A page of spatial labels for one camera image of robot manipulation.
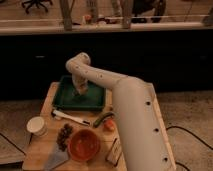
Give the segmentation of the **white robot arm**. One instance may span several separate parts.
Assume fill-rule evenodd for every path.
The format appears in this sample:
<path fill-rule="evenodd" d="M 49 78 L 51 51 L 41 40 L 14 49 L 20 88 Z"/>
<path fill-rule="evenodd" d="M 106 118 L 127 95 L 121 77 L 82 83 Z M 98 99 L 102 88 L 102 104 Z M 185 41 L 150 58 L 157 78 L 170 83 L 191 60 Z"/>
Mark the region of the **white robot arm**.
<path fill-rule="evenodd" d="M 112 104 L 127 171 L 176 171 L 162 115 L 154 109 L 156 96 L 148 83 L 90 65 L 82 52 L 65 66 L 79 94 L 87 81 L 112 91 Z"/>

